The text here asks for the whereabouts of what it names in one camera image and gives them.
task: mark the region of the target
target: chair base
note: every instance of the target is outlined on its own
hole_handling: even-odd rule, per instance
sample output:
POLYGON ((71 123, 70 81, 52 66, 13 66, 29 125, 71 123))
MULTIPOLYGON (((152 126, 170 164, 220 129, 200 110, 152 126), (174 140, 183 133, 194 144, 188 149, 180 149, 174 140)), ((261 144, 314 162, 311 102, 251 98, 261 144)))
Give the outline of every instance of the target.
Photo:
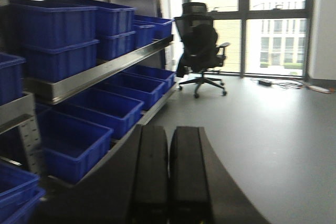
POLYGON ((222 79, 218 79, 218 78, 208 78, 208 77, 205 77, 205 73, 202 71, 201 72, 201 77, 197 77, 195 79, 192 79, 192 80, 187 80, 187 81, 183 81, 183 82, 180 82, 179 85, 178 85, 178 88, 180 90, 182 90, 182 86, 181 85, 184 85, 184 84, 190 84, 190 83, 195 83, 197 84, 196 88, 195 88, 195 91, 194 91, 194 97, 195 98, 199 98, 200 95, 197 93, 198 92, 198 89, 200 88, 200 86, 204 83, 208 83, 212 86, 215 86, 215 87, 218 87, 220 89, 222 89, 222 95, 226 95, 227 92, 225 90, 225 87, 224 87, 224 82, 222 81, 222 79))

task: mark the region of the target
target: window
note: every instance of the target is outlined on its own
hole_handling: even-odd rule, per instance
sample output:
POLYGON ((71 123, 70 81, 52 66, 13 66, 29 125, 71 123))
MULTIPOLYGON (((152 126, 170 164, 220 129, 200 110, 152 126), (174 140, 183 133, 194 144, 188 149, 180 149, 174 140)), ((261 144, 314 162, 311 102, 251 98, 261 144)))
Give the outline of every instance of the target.
POLYGON ((281 38, 273 38, 273 51, 281 49, 281 38))
POLYGON ((261 21, 261 32, 262 33, 265 32, 265 21, 264 20, 261 21))
POLYGON ((261 38, 261 49, 268 50, 269 38, 261 38))
POLYGON ((281 33, 281 32, 282 32, 282 20, 275 20, 274 33, 281 33))
POLYGON ((292 63, 293 62, 293 53, 287 52, 285 53, 285 63, 292 63))
POLYGON ((303 53, 298 53, 297 63, 303 63, 303 53))
POLYGON ((289 19, 286 20, 286 33, 289 33, 289 19))
POLYGON ((261 52, 260 53, 260 62, 268 62, 268 53, 267 52, 261 52))
MULTIPOLYGON (((265 66, 268 64, 282 66, 284 61, 297 62, 299 38, 306 36, 305 33, 300 33, 300 20, 305 19, 307 26, 312 16, 313 0, 190 0, 190 2, 206 3, 210 12, 217 7, 217 12, 210 15, 215 18, 219 40, 231 42, 231 46, 227 48, 228 60, 225 62, 225 67, 220 68, 221 71, 238 73, 242 77, 249 74, 292 74, 287 68, 265 66), (306 3, 306 10, 301 9, 302 2, 306 3), (268 11, 276 5, 279 8, 277 11, 268 11)), ((295 71, 296 75, 306 74, 307 66, 303 66, 302 69, 295 71)))
POLYGON ((295 33, 295 19, 292 22, 292 33, 295 33))
POLYGON ((304 51, 304 43, 305 43, 305 38, 299 38, 298 50, 301 52, 304 51))
POLYGON ((280 65, 280 53, 276 52, 272 54, 272 65, 273 66, 280 65))
POLYGON ((267 32, 268 32, 268 33, 270 32, 270 26, 271 26, 271 21, 268 20, 268 21, 267 21, 267 32))
POLYGON ((306 32, 306 20, 301 19, 300 20, 300 33, 305 33, 306 32))
POLYGON ((293 50, 294 48, 294 38, 286 38, 286 50, 293 50))

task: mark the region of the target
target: metal shelving unit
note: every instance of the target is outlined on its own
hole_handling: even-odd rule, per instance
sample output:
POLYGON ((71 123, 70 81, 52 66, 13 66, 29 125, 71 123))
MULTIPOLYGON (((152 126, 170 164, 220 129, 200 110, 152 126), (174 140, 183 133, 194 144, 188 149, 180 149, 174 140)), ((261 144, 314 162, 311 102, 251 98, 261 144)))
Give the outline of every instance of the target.
POLYGON ((34 93, 39 100, 49 104, 57 104, 107 77, 161 51, 168 46, 172 40, 173 36, 158 40, 119 58, 104 62, 94 68, 56 83, 27 78, 25 80, 25 87, 29 92, 34 93))
POLYGON ((27 168, 35 174, 46 170, 32 93, 0 106, 0 134, 18 127, 27 168))
MULTIPOLYGON (((7 0, 0 0, 0 5, 7 4, 7 0)), ((34 95, 38 100, 48 104, 57 104, 78 92, 116 74, 123 69, 132 66, 147 57, 163 50, 173 40, 173 36, 155 41, 154 43, 125 54, 119 58, 107 62, 97 62, 98 65, 75 76, 57 83, 26 78, 24 80, 25 95, 8 104, 0 106, 0 134, 18 127, 25 152, 28 169, 36 174, 45 175, 45 164, 41 150, 39 129, 35 115, 34 95)), ((138 124, 147 124, 160 108, 165 105, 168 98, 176 90, 176 85, 163 96, 147 112, 143 114, 138 124)), ((128 139, 134 127, 107 153, 107 155, 86 175, 96 171, 108 160, 122 144, 128 139)))

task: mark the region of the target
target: stainless steel shelf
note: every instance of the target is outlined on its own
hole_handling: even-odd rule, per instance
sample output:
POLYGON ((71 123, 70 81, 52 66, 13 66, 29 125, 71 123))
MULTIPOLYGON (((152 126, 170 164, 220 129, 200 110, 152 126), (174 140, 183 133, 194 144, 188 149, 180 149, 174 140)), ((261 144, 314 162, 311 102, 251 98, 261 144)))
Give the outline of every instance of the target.
POLYGON ((150 55, 161 51, 168 46, 172 40, 173 36, 158 40, 150 45, 56 83, 27 78, 25 80, 25 88, 29 92, 34 93, 36 97, 43 102, 57 104, 107 77, 136 64, 150 55))
POLYGON ((23 97, 0 106, 0 134, 34 116, 34 109, 34 95, 28 92, 23 97))
POLYGON ((33 94, 24 92, 23 97, 0 106, 0 134, 14 127, 18 127, 28 169, 32 173, 43 174, 46 166, 33 94))

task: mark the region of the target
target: chair armrest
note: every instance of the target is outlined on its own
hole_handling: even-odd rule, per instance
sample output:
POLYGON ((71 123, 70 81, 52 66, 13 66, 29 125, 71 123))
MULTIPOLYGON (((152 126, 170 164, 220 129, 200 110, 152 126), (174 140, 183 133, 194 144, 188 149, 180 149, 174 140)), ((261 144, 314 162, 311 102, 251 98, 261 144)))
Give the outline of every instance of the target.
POLYGON ((229 46, 229 45, 230 45, 229 42, 225 42, 225 43, 220 44, 218 47, 219 47, 219 48, 224 48, 224 47, 227 47, 227 46, 229 46))

